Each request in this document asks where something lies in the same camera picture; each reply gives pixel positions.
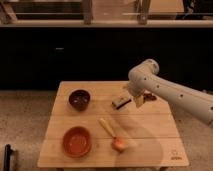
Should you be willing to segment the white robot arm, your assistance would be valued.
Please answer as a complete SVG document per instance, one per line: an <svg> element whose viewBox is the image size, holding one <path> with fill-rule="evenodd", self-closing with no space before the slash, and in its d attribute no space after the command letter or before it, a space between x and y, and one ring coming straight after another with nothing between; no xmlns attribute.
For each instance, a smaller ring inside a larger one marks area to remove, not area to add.
<svg viewBox="0 0 213 171"><path fill-rule="evenodd" d="M159 65L153 59L135 66L128 73L128 92L137 97L148 90L213 128L213 95L160 78L158 72Z"/></svg>

